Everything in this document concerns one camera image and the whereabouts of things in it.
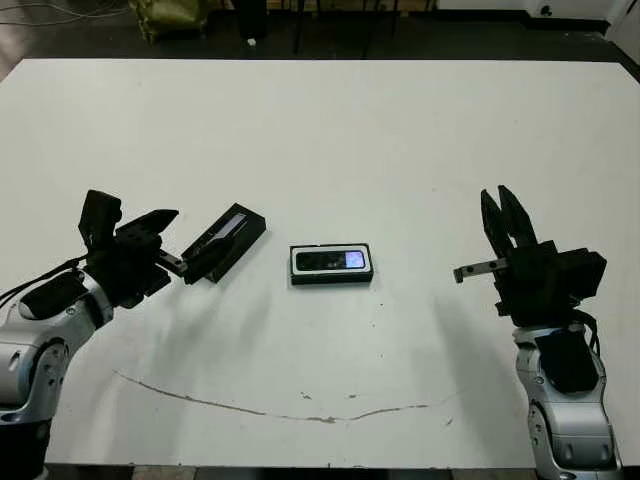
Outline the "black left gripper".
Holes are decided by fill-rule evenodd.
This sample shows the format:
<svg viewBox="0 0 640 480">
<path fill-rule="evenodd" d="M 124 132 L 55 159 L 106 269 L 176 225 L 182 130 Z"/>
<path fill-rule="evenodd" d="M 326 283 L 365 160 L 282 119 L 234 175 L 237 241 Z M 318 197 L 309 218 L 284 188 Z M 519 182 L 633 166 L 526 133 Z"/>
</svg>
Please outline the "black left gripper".
<svg viewBox="0 0 640 480">
<path fill-rule="evenodd" d="M 162 248 L 162 232 L 178 216 L 173 209 L 156 209 L 117 229 L 113 242 L 90 254 L 84 271 L 97 282 L 112 307 L 133 308 L 171 281 L 222 278 L 240 256 L 240 220 L 192 245 L 183 260 Z"/>
</svg>

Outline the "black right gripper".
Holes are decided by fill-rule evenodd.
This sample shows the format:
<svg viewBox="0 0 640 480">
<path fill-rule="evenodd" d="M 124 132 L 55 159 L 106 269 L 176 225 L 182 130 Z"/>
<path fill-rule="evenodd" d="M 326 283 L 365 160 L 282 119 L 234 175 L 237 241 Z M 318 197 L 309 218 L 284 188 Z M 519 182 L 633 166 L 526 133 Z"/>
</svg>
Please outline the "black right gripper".
<svg viewBox="0 0 640 480">
<path fill-rule="evenodd" d="M 486 189 L 481 192 L 483 228 L 496 257 L 455 268 L 455 281 L 491 274 L 500 316 L 510 317 L 517 327 L 562 324 L 567 312 L 581 303 L 576 289 L 581 251 L 560 252 L 552 241 L 533 246 L 528 213 L 506 186 L 499 185 L 498 193 L 501 208 Z"/>
</svg>

